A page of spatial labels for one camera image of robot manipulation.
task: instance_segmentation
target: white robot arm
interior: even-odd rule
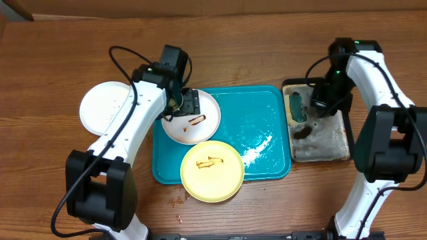
[[[414,114],[412,118],[418,118],[417,126],[423,121],[421,116],[424,113],[400,90],[387,69],[377,42],[336,39],[329,48],[329,54],[331,68],[326,79],[330,81],[314,87],[312,105],[320,111],[336,111],[327,106],[337,107],[334,104],[337,97],[348,97],[351,88],[357,86],[370,112],[355,146],[354,163],[359,171],[356,182],[344,206],[334,217],[334,239],[362,239],[370,235],[376,214],[391,194],[391,190],[382,190],[399,186],[408,174],[420,168],[422,146],[414,138],[413,126],[408,128],[409,123],[405,123],[407,116],[401,107],[410,109]],[[402,105],[395,100],[389,85],[398,94]],[[390,140],[392,131],[406,136]]]
[[[403,94],[391,76],[384,62],[384,55],[382,53],[371,50],[359,51],[358,54],[369,57],[380,64],[381,68],[385,70],[389,79],[392,81],[393,88],[399,94],[400,100],[406,107],[414,104],[409,98],[407,98],[407,96],[405,96],[405,94]],[[384,77],[381,72],[371,63],[359,57],[350,56],[346,67],[346,73],[354,84],[356,84],[357,88],[359,88],[359,92],[365,101],[368,111],[370,111],[371,107],[374,105],[380,106],[385,104],[390,107],[399,107],[394,100],[387,83],[384,81]],[[375,199],[376,194],[379,190],[391,186],[397,187],[399,184],[391,180],[376,180],[375,182],[370,183],[366,180],[363,173],[358,173],[356,182],[350,191],[350,195],[348,196],[346,203],[335,215],[334,221],[338,234],[340,236],[345,236],[347,239],[355,239],[359,228],[361,227],[361,222],[365,217],[369,206],[371,206]],[[382,204],[391,192],[392,191],[387,191],[384,196],[380,197],[366,221],[360,238],[369,236],[370,226]]]
[[[200,114],[198,92],[183,89],[191,74],[189,60],[190,73],[183,80],[187,60],[187,53],[166,45],[159,63],[141,65],[133,72],[134,89],[105,133],[85,153],[71,152],[65,168],[67,190],[92,163],[96,164],[90,175],[106,175],[107,183],[96,183],[87,176],[67,199],[68,214],[108,231],[107,237],[117,240],[147,238],[147,227],[135,215],[137,193],[131,168],[139,146],[156,119],[163,117],[171,121],[174,117]],[[116,134],[113,145],[106,148]]]

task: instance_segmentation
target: teal tray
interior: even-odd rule
[[[221,109],[221,123],[210,140],[234,147],[245,165],[245,181],[280,179],[291,169],[284,101],[269,85],[201,89]],[[161,121],[153,132],[153,175],[163,184],[180,184],[179,171],[193,145],[177,143],[166,135]]]

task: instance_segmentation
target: wooden table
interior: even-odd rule
[[[98,83],[125,81],[108,57],[109,46],[123,45],[154,61],[164,44],[180,46],[193,59],[189,85],[195,88],[280,87],[286,78],[303,76],[335,37],[379,41],[402,90],[427,106],[425,11],[8,24],[0,45],[0,238],[56,239],[49,222],[65,192],[65,160],[72,149],[84,151],[97,139],[81,125],[79,103]],[[129,72],[141,63],[127,53],[116,55]],[[327,68],[320,65],[313,76]],[[354,93],[350,117],[357,135],[367,111]],[[284,179],[244,183],[231,201],[210,205],[185,199],[181,185],[156,182],[151,147],[150,131],[133,174],[137,215],[154,233],[321,229],[344,204],[356,176],[351,161],[293,164]],[[417,184],[422,173],[404,185]],[[385,231],[388,239],[424,239],[426,201],[427,187],[393,192],[373,230]],[[89,227],[65,212],[58,219],[60,231]]]

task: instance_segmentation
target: yellow plate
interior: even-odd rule
[[[181,164],[185,190],[196,199],[217,203],[232,197],[243,183],[239,153],[227,143],[205,141],[192,147]]]

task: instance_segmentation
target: wood grain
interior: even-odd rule
[[[427,12],[320,13],[10,23],[0,45],[0,238],[55,239],[51,214],[65,190],[65,159],[97,137],[79,122],[85,93],[104,81],[125,81],[108,57],[111,45],[157,60],[164,44],[193,59],[191,87],[270,84],[301,77],[335,37],[375,39],[389,70],[417,105],[427,105]],[[117,52],[127,71],[140,60]],[[314,70],[323,75],[328,64]],[[358,134],[367,112],[357,90],[351,112]],[[344,204],[356,170],[351,161],[293,164],[284,179],[244,183],[223,204],[185,198],[181,185],[157,183],[151,173],[152,132],[133,174],[137,215],[154,233],[286,233],[321,229]],[[404,185],[421,180],[422,171]],[[394,192],[373,224],[388,239],[427,234],[427,190]],[[63,232],[89,226],[63,211]]]
[[[30,13],[80,17],[177,17],[427,10],[425,0],[14,0]]]
[[[6,27],[6,23],[7,23],[6,16],[4,16],[4,14],[0,12],[0,42],[1,42],[1,37],[3,36],[3,31],[5,30],[5,27]]]
[[[76,20],[92,20],[99,19],[98,17],[76,17],[76,16],[63,16],[63,15],[46,15],[46,14],[33,14],[34,21],[76,21]]]

